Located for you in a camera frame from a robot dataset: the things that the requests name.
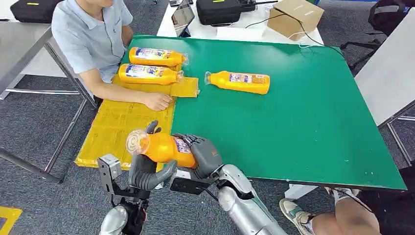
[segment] sneaker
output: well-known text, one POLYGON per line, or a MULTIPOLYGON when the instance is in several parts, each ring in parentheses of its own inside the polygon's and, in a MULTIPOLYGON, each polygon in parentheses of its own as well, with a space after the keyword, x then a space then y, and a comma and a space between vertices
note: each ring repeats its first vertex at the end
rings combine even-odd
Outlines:
MULTIPOLYGON (((329 196, 333 196, 333 191, 334 190, 332 188, 324 187, 324 189, 327 191, 329 196)), ((341 191, 341 192, 348 191, 348 188, 334 188, 334 189, 336 189, 338 191, 341 191)), ((350 189, 350 190, 352 192, 351 196, 354 196, 355 198, 357 198, 357 195, 360 193, 360 190, 358 190, 358 189, 350 189)))
POLYGON ((299 230, 301 235, 314 235, 314 233, 307 227, 314 215, 302 211, 301 207, 289 199, 281 199, 279 208, 282 213, 289 219, 299 230))

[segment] man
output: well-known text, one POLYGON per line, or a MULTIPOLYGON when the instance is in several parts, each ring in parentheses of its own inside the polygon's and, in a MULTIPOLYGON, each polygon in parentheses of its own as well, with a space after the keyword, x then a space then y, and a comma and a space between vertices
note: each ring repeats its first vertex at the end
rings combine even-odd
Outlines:
POLYGON ((52 34, 75 73, 101 99, 145 104, 164 110, 172 101, 161 93, 111 84, 133 37, 133 16, 123 0, 65 0, 53 13, 52 34))
POLYGON ((293 201, 282 199, 282 213, 297 227, 301 235, 380 235, 379 222, 356 195, 358 190, 326 188, 334 197, 335 212, 310 214, 293 201))

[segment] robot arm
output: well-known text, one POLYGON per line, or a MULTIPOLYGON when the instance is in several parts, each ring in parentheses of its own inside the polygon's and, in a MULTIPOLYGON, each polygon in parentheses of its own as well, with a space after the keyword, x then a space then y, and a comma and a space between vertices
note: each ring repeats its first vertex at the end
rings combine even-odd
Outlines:
POLYGON ((209 140, 193 135, 175 136, 190 146, 198 163, 195 175, 215 180, 219 205, 242 235, 287 235, 261 202, 244 173, 234 165, 223 165, 219 152, 209 140))
MULTIPOLYGON (((157 123, 152 122, 146 131, 160 131, 156 126, 157 123)), ((242 235, 287 235, 261 202, 243 172, 234 165, 224 165, 219 152, 209 140, 194 135, 175 136, 190 146, 198 163, 194 170, 185 168, 176 171, 177 162, 172 161, 156 173, 155 162, 144 155, 133 156, 129 172, 130 186, 120 189, 114 182, 121 174, 118 159, 112 155, 98 159, 103 187, 111 194, 125 197, 118 206, 113 203, 114 208, 108 212, 102 223, 101 235, 142 234, 150 190, 170 176, 174 179, 171 190, 192 194, 200 194, 215 183, 219 189, 219 205, 242 235)))

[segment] yellow bottle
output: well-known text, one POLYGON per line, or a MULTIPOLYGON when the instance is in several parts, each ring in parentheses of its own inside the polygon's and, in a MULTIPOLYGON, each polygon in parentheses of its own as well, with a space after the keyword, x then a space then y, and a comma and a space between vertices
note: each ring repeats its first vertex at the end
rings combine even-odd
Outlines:
POLYGON ((130 62, 136 65, 164 65, 173 67, 185 64, 187 55, 173 50, 132 47, 128 53, 130 62))
POLYGON ((126 83, 153 83, 167 85, 183 79, 183 71, 169 68, 123 64, 118 70, 119 79, 126 83))
POLYGON ((179 166, 197 166, 189 146, 182 139, 166 133, 147 134, 143 130, 132 131, 127 137, 126 148, 131 154, 144 154, 157 163, 177 160, 179 166))
POLYGON ((221 71, 205 73, 205 83, 222 89, 266 94, 270 88, 270 77, 264 74, 221 71))

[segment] gray carpet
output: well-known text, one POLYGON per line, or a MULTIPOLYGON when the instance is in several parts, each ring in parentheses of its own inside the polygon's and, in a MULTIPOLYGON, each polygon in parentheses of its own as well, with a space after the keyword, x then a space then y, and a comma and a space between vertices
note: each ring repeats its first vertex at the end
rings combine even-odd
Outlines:
MULTIPOLYGON (((127 0, 126 4, 134 15, 132 27, 135 32, 157 33, 167 0, 159 1, 157 5, 150 0, 127 0)), ((339 46, 347 40, 371 40, 371 36, 360 33, 371 31, 367 23, 371 5, 366 2, 322 1, 320 7, 325 9, 325 13, 319 30, 324 42, 339 46)), ((346 58, 351 62, 363 53, 359 48, 350 48, 346 51, 346 58)), ((18 86, 43 90, 71 89, 66 79, 38 76, 26 76, 18 86)), ((0 147, 44 167, 80 102, 76 96, 11 94, 6 100, 0 101, 0 147)), ((102 218, 111 208, 110 196, 101 188, 96 169, 76 167, 73 163, 95 112, 91 105, 86 106, 52 170, 58 177, 65 175, 60 185, 46 183, 0 159, 0 205, 23 210, 11 234, 98 233, 102 218)), ((411 122, 398 121, 396 129, 413 154, 415 126, 411 122)), ((397 165, 404 167, 402 156, 390 133, 387 130, 381 132, 397 165)), ((125 183, 126 175, 127 172, 121 177, 121 183, 125 183)), ((288 185, 253 181, 253 186, 287 233, 298 234, 278 208, 278 201, 288 185)), ((333 210, 332 199, 321 189, 301 198, 299 204, 310 212, 333 210)), ((148 215, 147 235, 237 234, 235 226, 205 193, 193 196, 167 189, 156 190, 150 198, 148 215)))

